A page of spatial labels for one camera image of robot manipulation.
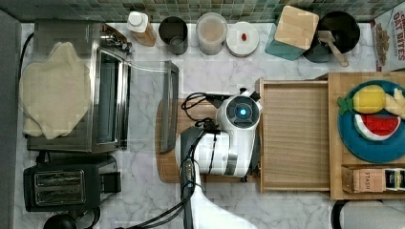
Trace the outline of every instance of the black cup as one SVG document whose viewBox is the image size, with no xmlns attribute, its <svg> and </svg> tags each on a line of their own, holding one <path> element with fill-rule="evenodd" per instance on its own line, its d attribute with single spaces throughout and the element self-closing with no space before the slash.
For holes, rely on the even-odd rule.
<svg viewBox="0 0 405 229">
<path fill-rule="evenodd" d="M 350 14 L 343 11 L 327 13 L 319 20 L 310 48 L 304 52 L 304 57 L 314 63 L 327 62 L 331 53 L 328 44 L 319 40 L 318 31 L 331 31 L 336 40 L 334 45 L 341 53 L 352 50 L 360 38 L 360 28 Z"/>
<path fill-rule="evenodd" d="M 187 33 L 187 25 L 179 17 L 167 17 L 159 26 L 159 36 L 173 54 L 179 55 L 187 51 Z"/>
</svg>

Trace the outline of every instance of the blue plate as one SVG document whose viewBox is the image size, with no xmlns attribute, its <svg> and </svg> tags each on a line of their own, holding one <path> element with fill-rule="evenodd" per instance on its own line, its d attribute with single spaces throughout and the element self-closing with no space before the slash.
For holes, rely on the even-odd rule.
<svg viewBox="0 0 405 229">
<path fill-rule="evenodd" d="M 394 95 L 395 88 L 405 92 L 401 86 L 393 82 L 373 80 L 358 85 L 346 98 L 352 98 L 357 91 L 369 85 L 378 85 L 384 89 L 386 94 L 390 95 Z M 382 110 L 378 114 L 388 115 L 389 113 Z M 343 115 L 338 114 L 337 117 L 337 126 L 340 136 L 354 155 L 373 163 L 384 163 L 405 155 L 405 125 L 402 120 L 399 124 L 399 128 L 390 138 L 383 141 L 370 141 L 356 131 L 354 127 L 354 115 L 355 110 L 353 110 L 353 113 L 346 111 Z"/>
</svg>

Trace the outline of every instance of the wooden tray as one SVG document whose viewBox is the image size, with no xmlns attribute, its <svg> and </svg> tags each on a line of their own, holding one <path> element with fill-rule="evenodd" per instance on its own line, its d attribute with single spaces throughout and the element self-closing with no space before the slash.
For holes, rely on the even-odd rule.
<svg viewBox="0 0 405 229">
<path fill-rule="evenodd" d="M 382 79 L 405 86 L 405 73 L 329 73 L 328 78 L 329 109 L 330 109 L 330 198 L 333 199 L 386 199 L 405 198 L 404 193 L 383 194 L 350 194 L 342 190 L 342 165 L 362 166 L 370 165 L 352 154 L 340 138 L 337 130 L 337 97 L 345 97 L 358 84 L 366 81 Z M 405 156 L 389 162 L 392 167 L 405 163 Z"/>
<path fill-rule="evenodd" d="M 261 191 L 330 189 L 328 81 L 260 79 Z"/>
<path fill-rule="evenodd" d="M 178 124 L 176 137 L 180 135 L 185 129 L 194 126 L 195 121 L 190 120 L 185 112 L 181 109 L 181 104 L 183 99 L 179 99 L 178 106 Z M 198 119 L 205 117 L 215 117 L 217 109 L 212 106 L 209 102 L 202 102 L 196 107 L 189 110 L 189 113 Z M 176 162 L 175 150 L 168 153 L 160 153 L 160 126 L 161 126 L 161 106 L 158 108 L 158 115 L 156 119 L 156 130 L 155 130 L 155 149 L 158 163 L 158 172 L 160 180 L 166 183 L 179 183 L 179 168 Z M 202 182 L 241 182 L 237 177 L 225 177 L 225 176 L 215 176 L 215 175 L 204 175 L 201 174 Z M 247 182 L 259 182 L 259 179 L 254 176 L 247 176 Z"/>
</svg>

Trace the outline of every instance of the wooden drawer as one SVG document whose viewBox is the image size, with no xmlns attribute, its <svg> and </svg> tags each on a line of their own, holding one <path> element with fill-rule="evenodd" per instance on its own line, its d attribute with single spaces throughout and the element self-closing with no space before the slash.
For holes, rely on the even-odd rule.
<svg viewBox="0 0 405 229">
<path fill-rule="evenodd" d="M 330 189 L 328 81 L 258 80 L 261 191 Z"/>
</svg>

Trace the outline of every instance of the bottle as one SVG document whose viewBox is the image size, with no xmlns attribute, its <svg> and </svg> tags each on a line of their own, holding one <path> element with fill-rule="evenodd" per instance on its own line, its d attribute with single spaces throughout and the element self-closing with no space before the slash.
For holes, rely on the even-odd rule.
<svg viewBox="0 0 405 229">
<path fill-rule="evenodd" d="M 133 11 L 128 16 L 127 28 L 141 45 L 155 46 L 156 32 L 145 13 Z"/>
</svg>

